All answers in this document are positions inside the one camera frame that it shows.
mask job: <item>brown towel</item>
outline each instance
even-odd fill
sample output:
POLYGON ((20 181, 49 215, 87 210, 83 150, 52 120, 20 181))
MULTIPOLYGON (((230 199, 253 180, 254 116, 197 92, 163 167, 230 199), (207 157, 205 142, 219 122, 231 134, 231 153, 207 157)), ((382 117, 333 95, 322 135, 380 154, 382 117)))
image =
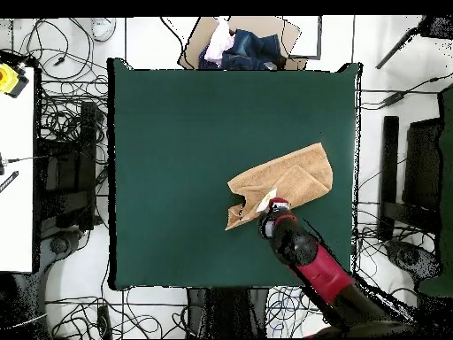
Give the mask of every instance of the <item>brown towel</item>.
POLYGON ((332 188, 332 168, 321 143, 315 143, 284 157, 271 160, 238 174, 228 182, 230 190, 245 196, 245 206, 228 209, 226 229, 254 220, 265 196, 277 189, 277 197, 297 207, 324 196, 332 188))

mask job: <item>tripod leg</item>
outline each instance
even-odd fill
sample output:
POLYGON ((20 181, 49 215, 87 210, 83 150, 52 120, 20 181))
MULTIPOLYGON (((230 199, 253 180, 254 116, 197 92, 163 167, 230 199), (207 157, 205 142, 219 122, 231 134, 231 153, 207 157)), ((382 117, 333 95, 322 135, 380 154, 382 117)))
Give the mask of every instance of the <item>tripod leg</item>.
POLYGON ((414 35, 419 33, 419 27, 414 27, 411 30, 409 30, 406 34, 403 35, 403 37, 398 41, 397 44, 395 44, 395 47, 390 50, 390 52, 384 57, 381 62, 376 65, 376 69, 381 69, 389 60, 390 58, 396 54, 396 52, 401 49, 404 44, 414 35))

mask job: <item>cardboard box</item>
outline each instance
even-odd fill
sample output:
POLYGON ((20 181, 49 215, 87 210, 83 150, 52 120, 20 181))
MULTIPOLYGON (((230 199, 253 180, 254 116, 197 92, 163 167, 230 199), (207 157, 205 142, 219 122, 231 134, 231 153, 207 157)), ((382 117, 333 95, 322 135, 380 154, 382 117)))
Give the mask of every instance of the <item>cardboard box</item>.
MULTIPOLYGON (((213 17, 200 17, 198 19, 194 29, 192 30, 192 34, 188 38, 188 44, 186 45, 186 48, 178 61, 180 66, 183 66, 186 69, 191 69, 190 65, 192 65, 195 69, 198 69, 198 59, 200 53, 203 48, 209 44, 212 34, 218 24, 219 23, 213 17)), ((280 41, 280 53, 285 58, 288 57, 288 54, 293 49, 296 44, 296 40, 300 35, 298 27, 274 16, 231 16, 228 24, 230 26, 230 30, 234 32, 236 29, 240 28, 242 30, 250 31, 259 38, 277 34, 280 41)), ((305 63, 303 61, 296 63, 295 61, 288 59, 288 70, 302 70, 300 67, 303 66, 304 68, 305 63)))

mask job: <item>green table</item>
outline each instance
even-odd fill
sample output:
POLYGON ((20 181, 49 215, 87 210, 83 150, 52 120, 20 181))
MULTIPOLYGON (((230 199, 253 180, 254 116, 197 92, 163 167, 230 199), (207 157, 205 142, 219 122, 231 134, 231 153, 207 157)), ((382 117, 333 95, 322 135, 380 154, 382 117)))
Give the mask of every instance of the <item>green table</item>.
POLYGON ((295 214, 349 270, 357 64, 341 73, 108 67, 117 289, 297 285, 255 222, 225 231, 228 207, 241 202, 227 182, 318 142, 333 188, 295 214))

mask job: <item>blue cloth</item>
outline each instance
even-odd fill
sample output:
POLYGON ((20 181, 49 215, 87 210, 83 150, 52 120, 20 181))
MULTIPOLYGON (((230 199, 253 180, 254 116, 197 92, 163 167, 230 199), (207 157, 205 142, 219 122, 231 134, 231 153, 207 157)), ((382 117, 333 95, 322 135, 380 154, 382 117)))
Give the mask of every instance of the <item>blue cloth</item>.
POLYGON ((258 38, 250 31, 236 30, 233 47, 222 55, 222 69, 268 70, 265 63, 277 64, 280 59, 279 37, 258 38))
POLYGON ((212 61, 206 61, 204 59, 204 55, 206 54, 208 47, 209 44, 204 47, 204 50, 202 50, 202 53, 200 53, 200 57, 198 58, 198 69, 219 70, 220 68, 216 63, 213 63, 212 61))

